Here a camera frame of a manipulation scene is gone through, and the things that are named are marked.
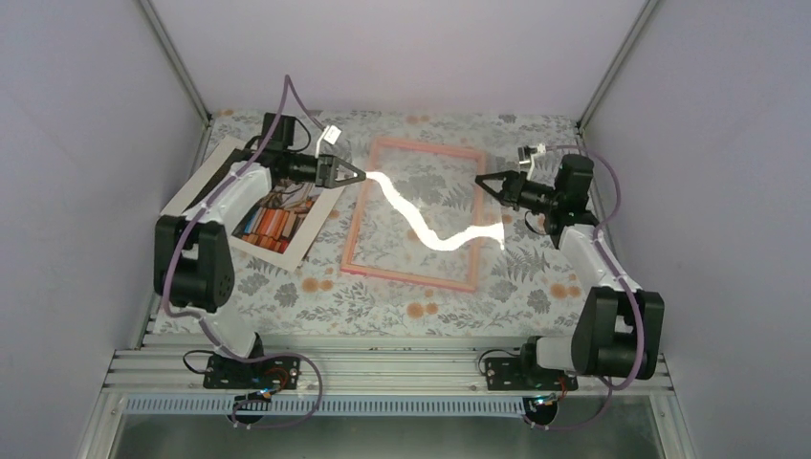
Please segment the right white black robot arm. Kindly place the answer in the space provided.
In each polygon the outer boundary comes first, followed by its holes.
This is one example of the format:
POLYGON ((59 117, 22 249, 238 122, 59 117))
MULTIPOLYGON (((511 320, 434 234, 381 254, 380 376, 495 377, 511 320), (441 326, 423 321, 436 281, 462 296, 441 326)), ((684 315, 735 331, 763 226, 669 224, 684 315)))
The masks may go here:
POLYGON ((517 374, 531 389, 541 389, 558 371, 617 378, 614 387, 622 390, 656 370, 665 302, 636 283, 607 247, 605 223, 587 208, 594 168, 582 154, 565 154, 550 186, 526 171, 475 179, 499 204, 544 216, 546 234, 587 293, 572 335, 531 337, 522 346, 517 374))

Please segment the cat and books photo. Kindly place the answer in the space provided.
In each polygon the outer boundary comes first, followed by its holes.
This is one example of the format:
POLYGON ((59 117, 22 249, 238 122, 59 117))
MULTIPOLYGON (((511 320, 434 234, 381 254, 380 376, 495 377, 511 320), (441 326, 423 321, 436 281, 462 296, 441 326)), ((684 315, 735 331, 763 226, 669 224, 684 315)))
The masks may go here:
MULTIPOLYGON (((237 171, 243 146, 232 136, 221 140, 161 214, 191 217, 209 193, 237 171)), ((277 172, 271 176, 273 183, 268 185, 259 165, 252 165, 235 191, 227 190, 217 198, 220 206, 214 213, 225 217, 232 250, 293 271, 315 242, 342 190, 296 184, 277 172)))

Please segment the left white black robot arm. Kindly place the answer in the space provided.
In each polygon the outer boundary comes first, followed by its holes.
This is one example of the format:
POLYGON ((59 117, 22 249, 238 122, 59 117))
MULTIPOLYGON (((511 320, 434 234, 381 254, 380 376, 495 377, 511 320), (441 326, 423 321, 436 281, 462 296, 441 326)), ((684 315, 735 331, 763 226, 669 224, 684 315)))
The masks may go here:
POLYGON ((194 319, 244 387, 264 379, 267 363, 257 333, 226 308, 235 281, 231 234, 280 180, 340 189, 366 178, 334 155, 291 150, 292 136, 283 126, 288 119, 279 111, 267 114, 259 136, 226 158, 196 201, 163 212, 155 224, 153 281, 161 309, 171 318, 194 319))

